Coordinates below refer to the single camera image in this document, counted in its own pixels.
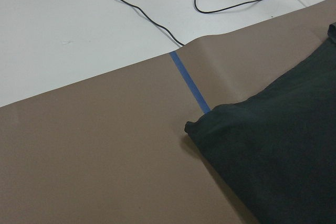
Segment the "black printed t-shirt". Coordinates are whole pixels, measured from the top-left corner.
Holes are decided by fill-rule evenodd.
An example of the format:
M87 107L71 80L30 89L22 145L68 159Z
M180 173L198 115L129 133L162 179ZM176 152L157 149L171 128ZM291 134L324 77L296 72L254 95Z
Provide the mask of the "black printed t-shirt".
M264 90L185 132L260 223L335 223L335 24Z

